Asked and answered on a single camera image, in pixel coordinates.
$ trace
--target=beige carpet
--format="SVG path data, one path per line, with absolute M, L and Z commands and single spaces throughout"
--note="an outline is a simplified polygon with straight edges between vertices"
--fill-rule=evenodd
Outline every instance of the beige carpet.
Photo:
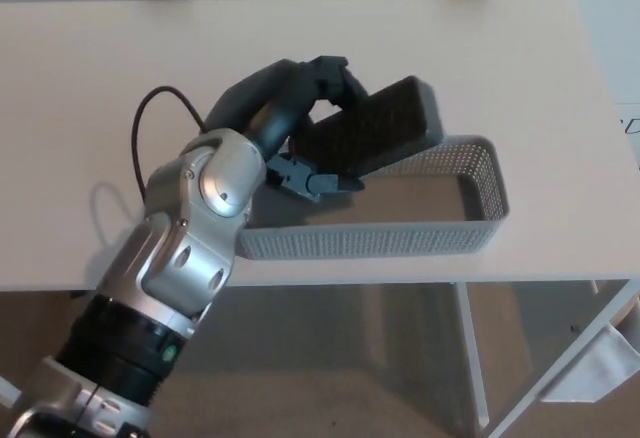
M 152 436 L 451 436 L 425 406 L 420 289 L 226 290 L 154 403 Z M 526 378 L 527 351 L 507 285 L 474 285 L 472 299 L 496 413 Z M 64 293 L 0 294 L 0 374 L 23 383 L 72 308 Z M 505 436 L 639 436 L 639 397 L 636 376 L 596 405 L 535 405 Z

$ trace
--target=table top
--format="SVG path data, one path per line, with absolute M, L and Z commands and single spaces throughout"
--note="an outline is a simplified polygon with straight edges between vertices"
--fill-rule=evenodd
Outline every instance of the table top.
M 568 0 L 0 4 L 0 290 L 94 286 L 142 210 L 129 134 L 151 88 L 203 114 L 283 57 L 347 56 L 369 91 L 408 74 L 447 133 L 495 144 L 511 214 L 470 255 L 253 262 L 231 285 L 640 277 L 640 181 Z M 145 176 L 196 133 L 161 96 Z

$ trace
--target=black wire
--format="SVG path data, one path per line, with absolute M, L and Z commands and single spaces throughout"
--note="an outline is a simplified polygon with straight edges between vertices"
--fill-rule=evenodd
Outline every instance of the black wire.
M 146 198 L 146 191 L 144 186 L 144 180 L 142 179 L 142 171 L 140 170 L 140 156 L 138 155 L 138 129 L 140 128 L 140 120 L 142 119 L 142 114 L 144 113 L 144 109 L 147 107 L 149 102 L 160 93 L 172 93 L 182 102 L 182 104 L 189 110 L 189 113 L 193 117 L 193 120 L 196 122 L 198 127 L 200 128 L 201 133 L 206 133 L 204 127 L 204 121 L 198 114 L 198 111 L 193 107 L 189 99 L 184 96 L 184 94 L 174 88 L 173 86 L 158 86 L 151 90 L 147 95 L 142 99 L 140 104 L 138 105 L 138 109 L 136 110 L 136 114 L 133 117 L 133 125 L 131 127 L 131 159 L 133 160 L 133 171 L 136 175 L 136 182 L 138 183 L 138 189 L 140 190 L 140 196 L 142 197 L 142 202 L 144 203 Z

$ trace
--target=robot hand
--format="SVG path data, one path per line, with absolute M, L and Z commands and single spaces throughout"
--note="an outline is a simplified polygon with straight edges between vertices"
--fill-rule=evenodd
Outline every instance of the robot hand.
M 278 155 L 288 137 L 311 126 L 316 100 L 347 109 L 366 99 L 346 66 L 335 57 L 282 60 L 220 98 L 206 133 L 150 177 L 144 221 L 60 353 L 32 375 L 1 436 L 146 436 L 155 393 L 231 275 L 256 188 L 268 179 L 312 200 L 361 188 L 353 177 Z M 283 179 L 293 166 L 302 175 Z

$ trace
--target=gray mesh basket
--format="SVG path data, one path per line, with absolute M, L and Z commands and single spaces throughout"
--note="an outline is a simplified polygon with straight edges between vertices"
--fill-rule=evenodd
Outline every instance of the gray mesh basket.
M 254 260 L 473 252 L 507 216 L 493 145 L 448 137 L 365 177 L 364 191 L 315 204 L 264 187 L 239 255 Z

